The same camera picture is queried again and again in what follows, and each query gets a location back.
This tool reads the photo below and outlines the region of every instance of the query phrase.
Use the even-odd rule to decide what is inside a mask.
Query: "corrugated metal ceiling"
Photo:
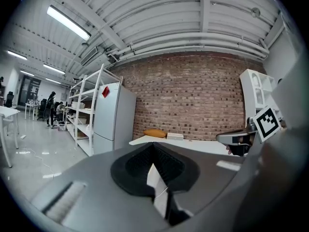
[[[85,7],[99,15],[103,22],[101,28],[90,21],[87,14],[76,9],[76,1],[82,1]],[[108,35],[101,32],[104,27],[110,27],[128,46],[162,35],[201,32],[201,13],[205,13],[208,25],[204,32],[243,37],[260,45],[259,39],[266,37],[279,15],[273,0],[207,0],[205,7],[200,1],[22,0],[8,24],[2,45],[26,55],[30,59],[27,65],[32,67],[29,71],[42,68],[38,72],[41,75],[53,75],[69,84],[72,76],[86,72],[87,67],[82,67],[79,62],[94,46],[98,46],[101,52],[119,49]],[[91,33],[88,45],[82,45],[85,43],[82,38],[47,15],[50,5]],[[259,18],[251,15],[253,7],[260,10]],[[71,75],[55,74],[40,63],[50,64]]]

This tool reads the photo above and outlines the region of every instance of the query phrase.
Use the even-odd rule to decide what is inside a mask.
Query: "ceiling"
[[[50,17],[46,13],[50,5],[90,32],[90,39],[84,41]],[[251,15],[254,7],[260,10],[258,18]],[[18,60],[21,69],[41,78],[47,77],[63,85],[71,85],[73,77],[97,70],[103,62],[105,66],[110,65],[113,58],[107,58],[109,53],[119,58],[125,54],[117,55],[116,50],[164,35],[215,33],[242,38],[262,47],[260,39],[264,40],[269,35],[279,13],[273,0],[22,0],[7,25],[1,45],[5,50],[28,58],[27,61]],[[200,38],[185,36],[174,40],[180,39],[189,41]],[[225,46],[225,42],[220,47],[212,45],[203,50],[231,50],[230,43]],[[175,50],[189,51],[197,48],[196,45],[186,43]],[[99,51],[94,57],[97,61],[81,66],[82,58],[95,46]],[[232,48],[235,54],[260,59],[245,48]],[[154,49],[160,53],[169,51],[159,46]],[[66,74],[57,74],[43,67],[43,63]]]

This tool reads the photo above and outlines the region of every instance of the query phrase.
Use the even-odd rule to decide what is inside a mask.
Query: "white cabinet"
[[[255,116],[267,105],[274,109],[280,119],[281,113],[271,96],[271,92],[277,86],[274,78],[247,69],[240,75],[240,80],[245,99],[246,119]]]
[[[100,87],[94,120],[94,154],[117,150],[129,144],[133,137],[136,94],[119,83]]]

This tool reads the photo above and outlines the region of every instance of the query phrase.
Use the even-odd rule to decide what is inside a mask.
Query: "white wall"
[[[48,99],[49,95],[52,92],[55,92],[55,98],[57,102],[61,102],[61,93],[69,93],[69,90],[67,88],[64,87],[60,87],[58,85],[54,85],[51,82],[47,82],[47,81],[41,81],[40,87],[39,87],[39,92],[38,92],[38,99],[42,100],[42,99]]]
[[[264,60],[263,65],[267,75],[274,77],[278,82],[291,70],[296,59],[297,53],[288,38],[288,34],[283,30],[282,34],[270,47],[269,55]]]
[[[22,74],[21,72],[19,73],[19,77],[18,77],[18,83],[17,83],[17,90],[16,90],[16,95],[14,93],[14,99],[13,99],[13,104],[18,104],[18,97],[19,97],[19,92],[20,92],[20,88],[21,88],[21,84],[23,82],[23,78],[24,78],[24,74]]]
[[[20,69],[16,59],[2,54],[0,56],[0,76],[3,76],[2,85],[5,86],[4,99],[7,94],[12,91],[14,94],[13,104],[16,104],[18,99],[18,80],[20,76]]]

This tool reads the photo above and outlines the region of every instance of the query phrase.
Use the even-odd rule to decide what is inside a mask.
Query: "wall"
[[[4,98],[6,99],[7,94],[12,91],[14,94],[13,104],[16,104],[18,99],[17,88],[20,69],[16,59],[2,54],[0,56],[0,76],[3,76],[2,85],[5,86]]]
[[[284,30],[270,47],[269,55],[263,63],[267,75],[274,77],[278,82],[291,70],[296,58],[296,52]]]
[[[239,75],[265,73],[262,64],[231,54],[177,53],[134,61],[112,69],[138,96],[133,138],[159,128],[186,139],[215,140],[244,127]]]
[[[67,93],[67,94],[69,93],[69,90],[64,87],[54,85],[51,82],[41,81],[39,92],[38,92],[38,99],[39,100],[48,99],[49,95],[53,91],[56,92],[55,98],[57,102],[62,101],[61,93]]]
[[[16,87],[16,96],[14,95],[13,104],[18,104],[19,92],[20,92],[20,89],[21,89],[21,84],[23,82],[23,78],[24,78],[24,74],[22,74],[20,72],[19,77],[18,77],[17,87]]]

